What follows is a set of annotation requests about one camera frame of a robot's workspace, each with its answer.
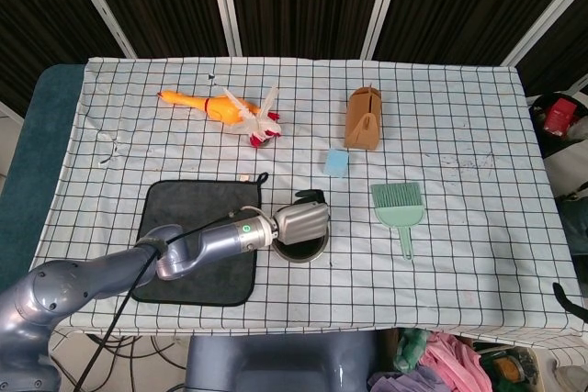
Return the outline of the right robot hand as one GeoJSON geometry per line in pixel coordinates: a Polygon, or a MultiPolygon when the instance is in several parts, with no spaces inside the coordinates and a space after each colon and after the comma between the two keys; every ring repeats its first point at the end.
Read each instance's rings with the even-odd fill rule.
{"type": "Polygon", "coordinates": [[[567,313],[581,319],[584,323],[588,322],[588,310],[571,302],[559,283],[554,282],[552,284],[552,289],[556,300],[567,313]]]}

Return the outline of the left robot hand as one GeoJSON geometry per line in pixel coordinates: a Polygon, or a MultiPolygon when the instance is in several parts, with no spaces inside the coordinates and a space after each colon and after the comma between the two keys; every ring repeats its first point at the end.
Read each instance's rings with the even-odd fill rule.
{"type": "Polygon", "coordinates": [[[277,241],[293,245],[324,238],[328,230],[329,207],[323,191],[301,190],[295,197],[293,204],[281,208],[273,216],[277,241]]]}

